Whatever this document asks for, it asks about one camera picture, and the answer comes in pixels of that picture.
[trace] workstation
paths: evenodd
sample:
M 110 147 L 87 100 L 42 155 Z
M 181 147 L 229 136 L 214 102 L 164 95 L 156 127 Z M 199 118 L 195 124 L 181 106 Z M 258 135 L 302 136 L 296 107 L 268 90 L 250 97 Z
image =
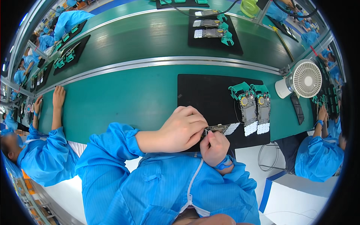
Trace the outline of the workstation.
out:
M 267 14 L 273 1 L 135 0 L 82 21 L 44 51 L 29 37 L 44 26 L 49 28 L 45 35 L 53 35 L 52 11 L 59 4 L 48 2 L 37 1 L 24 18 L 7 76 L 1 78 L 5 110 L 15 110 L 24 126 L 31 124 L 31 102 L 43 96 L 41 133 L 52 130 L 56 86 L 66 90 L 66 140 L 81 144 L 111 122 L 158 130 L 175 108 L 191 105 L 207 120 L 208 130 L 224 134 L 229 129 L 229 152 L 235 158 L 235 149 L 314 130 L 325 103 L 330 118 L 339 117 L 337 100 L 346 83 L 342 57 L 315 9 L 312 21 L 319 36 L 309 45 L 294 27 Z M 89 3 L 75 10 L 86 10 Z M 74 9 L 61 7 L 64 12 Z M 36 15 L 42 19 L 34 30 L 29 21 Z M 41 59 L 18 85 L 14 74 L 29 48 Z M 318 56 L 327 49 L 336 58 L 330 66 Z M 12 90 L 16 99 L 11 99 Z

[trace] green fan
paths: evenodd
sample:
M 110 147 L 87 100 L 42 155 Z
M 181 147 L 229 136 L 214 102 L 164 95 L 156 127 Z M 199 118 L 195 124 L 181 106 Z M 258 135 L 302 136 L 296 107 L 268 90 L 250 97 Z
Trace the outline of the green fan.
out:
M 260 10 L 256 5 L 258 0 L 242 0 L 240 4 L 241 11 L 250 18 L 253 18 L 255 14 Z

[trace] white zipper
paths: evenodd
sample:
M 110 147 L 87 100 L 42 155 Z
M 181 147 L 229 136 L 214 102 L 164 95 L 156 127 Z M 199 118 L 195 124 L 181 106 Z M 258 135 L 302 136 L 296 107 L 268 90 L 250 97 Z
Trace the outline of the white zipper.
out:
M 193 185 L 193 182 L 194 182 L 194 180 L 195 180 L 195 177 L 196 177 L 197 174 L 199 173 L 199 170 L 200 170 L 203 162 L 204 162 L 204 159 L 201 158 L 200 165 L 198 166 L 198 169 L 196 170 L 193 178 L 192 178 L 191 181 L 190 181 L 189 187 L 188 187 L 188 202 L 180 209 L 179 214 L 182 213 L 182 212 L 184 212 L 184 210 L 185 210 L 188 206 L 194 206 L 194 208 L 196 209 L 196 212 L 197 212 L 198 214 L 200 214 L 201 216 L 209 216 L 209 215 L 210 215 L 210 212 L 209 212 L 209 211 L 203 210 L 203 209 L 201 209 L 201 208 L 193 205 L 193 195 L 190 194 L 191 186 Z

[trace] blue wrist strap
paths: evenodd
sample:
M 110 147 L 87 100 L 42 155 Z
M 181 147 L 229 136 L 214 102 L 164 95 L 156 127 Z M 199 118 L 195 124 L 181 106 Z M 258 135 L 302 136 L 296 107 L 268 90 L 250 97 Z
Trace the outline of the blue wrist strap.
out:
M 321 126 L 324 126 L 324 122 L 323 122 L 322 120 L 318 120 L 318 121 L 315 123 L 315 126 L 314 126 L 314 127 L 316 127 L 316 124 L 317 124 L 317 123 L 321 124 Z
M 234 163 L 231 163 L 230 165 L 225 165 L 225 163 L 227 163 L 228 161 L 230 161 L 230 158 L 228 155 L 226 155 L 225 159 L 223 161 L 221 161 L 219 164 L 217 164 L 216 166 L 214 166 L 213 168 L 216 170 L 223 170 L 225 168 L 229 168 Z

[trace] white fan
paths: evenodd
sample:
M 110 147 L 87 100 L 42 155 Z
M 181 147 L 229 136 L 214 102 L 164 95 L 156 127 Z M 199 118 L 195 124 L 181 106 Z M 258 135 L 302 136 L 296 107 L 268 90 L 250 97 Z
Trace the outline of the white fan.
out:
M 302 59 L 295 64 L 293 73 L 275 83 L 276 93 L 280 98 L 285 98 L 291 92 L 298 97 L 314 97 L 321 88 L 323 78 L 317 65 L 308 59 Z

